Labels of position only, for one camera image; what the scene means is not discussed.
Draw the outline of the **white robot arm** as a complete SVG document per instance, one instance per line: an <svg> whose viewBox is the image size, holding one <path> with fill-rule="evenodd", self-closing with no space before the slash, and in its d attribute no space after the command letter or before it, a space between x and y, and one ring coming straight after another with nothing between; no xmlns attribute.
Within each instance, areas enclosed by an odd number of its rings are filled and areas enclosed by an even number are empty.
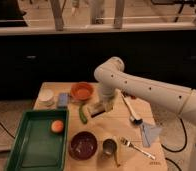
<svg viewBox="0 0 196 171"><path fill-rule="evenodd" d="M196 89L141 78L124 72L124 62L111 57L94 71L99 101L106 111L113 108L117 89L170 110L196 126ZM188 171L196 171L196 134Z"/></svg>

